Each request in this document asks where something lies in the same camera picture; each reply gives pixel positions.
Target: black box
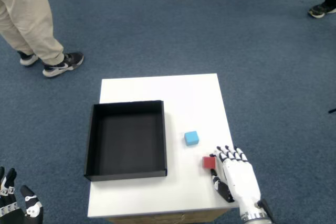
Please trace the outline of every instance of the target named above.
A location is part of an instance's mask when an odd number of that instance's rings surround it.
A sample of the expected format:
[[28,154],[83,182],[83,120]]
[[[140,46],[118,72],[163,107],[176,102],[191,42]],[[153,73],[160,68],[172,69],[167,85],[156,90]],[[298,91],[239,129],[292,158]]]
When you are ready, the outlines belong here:
[[163,101],[93,105],[84,176],[167,176]]

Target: blue carpet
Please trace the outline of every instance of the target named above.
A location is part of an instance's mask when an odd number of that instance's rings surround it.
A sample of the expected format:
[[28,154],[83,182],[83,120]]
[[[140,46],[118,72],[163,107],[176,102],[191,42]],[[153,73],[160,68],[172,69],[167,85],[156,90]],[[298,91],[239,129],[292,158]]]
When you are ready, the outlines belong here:
[[322,1],[50,0],[55,36],[86,58],[48,80],[0,40],[0,164],[38,193],[45,224],[107,223],[86,217],[83,177],[101,79],[216,72],[278,223],[334,223],[336,16],[307,15]]

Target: robotic hand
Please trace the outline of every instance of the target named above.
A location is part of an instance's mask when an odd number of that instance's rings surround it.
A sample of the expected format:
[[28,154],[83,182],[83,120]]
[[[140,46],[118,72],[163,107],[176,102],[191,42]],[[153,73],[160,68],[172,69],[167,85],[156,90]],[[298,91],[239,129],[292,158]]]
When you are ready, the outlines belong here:
[[12,168],[6,177],[4,168],[0,167],[0,224],[42,224],[43,207],[37,196],[27,186],[21,187],[21,194],[25,197],[27,212],[17,206],[14,195],[14,180],[16,171]]
[[218,193],[227,201],[239,204],[240,217],[248,224],[275,223],[266,201],[261,200],[260,189],[252,165],[241,149],[217,147],[211,157],[223,165],[224,179],[211,169],[212,181]]

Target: shoe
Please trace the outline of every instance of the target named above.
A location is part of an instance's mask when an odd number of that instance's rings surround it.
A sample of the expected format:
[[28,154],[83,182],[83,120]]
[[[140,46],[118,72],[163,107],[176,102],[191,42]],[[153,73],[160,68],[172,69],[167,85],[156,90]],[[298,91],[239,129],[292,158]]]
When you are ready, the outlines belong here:
[[18,53],[21,57],[20,63],[25,67],[33,65],[38,60],[38,57],[35,54],[26,55],[24,52],[21,51],[18,51]]
[[72,52],[69,54],[64,54],[64,60],[57,65],[47,65],[44,64],[43,75],[45,77],[51,78],[58,76],[65,71],[74,70],[82,64],[84,60],[84,55],[81,52]]
[[314,18],[323,18],[326,14],[336,13],[336,6],[328,6],[326,3],[314,6],[308,11]]

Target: person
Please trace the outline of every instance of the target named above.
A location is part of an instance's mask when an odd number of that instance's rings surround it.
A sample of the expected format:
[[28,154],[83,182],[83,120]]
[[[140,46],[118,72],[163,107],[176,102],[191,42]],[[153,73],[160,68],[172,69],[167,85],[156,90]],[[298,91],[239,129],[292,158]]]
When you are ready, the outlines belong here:
[[326,14],[336,13],[336,0],[325,0],[312,7],[308,13],[314,18],[323,18]]
[[14,195],[15,169],[10,169],[4,176],[5,169],[0,167],[0,224],[42,224],[43,206],[35,193],[27,186],[21,187],[25,197],[27,211],[24,213],[17,205]]
[[53,29],[48,0],[0,0],[0,34],[18,51],[22,65],[40,58],[46,77],[74,70],[84,59],[81,52],[64,54]]
[[246,224],[275,224],[267,202],[261,199],[260,189],[253,167],[240,148],[217,147],[210,154],[218,158],[224,172],[221,180],[211,169],[215,190],[227,201],[239,204],[240,217]]

